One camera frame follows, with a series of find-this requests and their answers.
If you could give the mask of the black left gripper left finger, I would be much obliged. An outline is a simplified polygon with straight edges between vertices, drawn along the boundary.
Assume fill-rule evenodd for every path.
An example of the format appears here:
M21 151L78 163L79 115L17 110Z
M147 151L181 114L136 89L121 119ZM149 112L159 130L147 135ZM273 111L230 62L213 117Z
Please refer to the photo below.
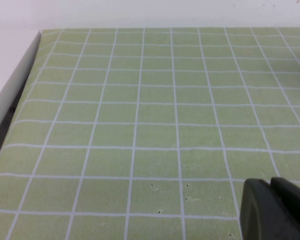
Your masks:
M244 240L284 240L284 213L270 183L257 178L244 182L239 217Z

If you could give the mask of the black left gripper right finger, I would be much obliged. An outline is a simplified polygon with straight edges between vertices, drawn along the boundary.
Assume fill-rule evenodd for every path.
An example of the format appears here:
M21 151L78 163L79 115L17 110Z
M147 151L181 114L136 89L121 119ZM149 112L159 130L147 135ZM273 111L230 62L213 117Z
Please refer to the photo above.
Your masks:
M300 240L300 187L283 177L273 177L270 187L279 199L284 219L280 224L284 240Z

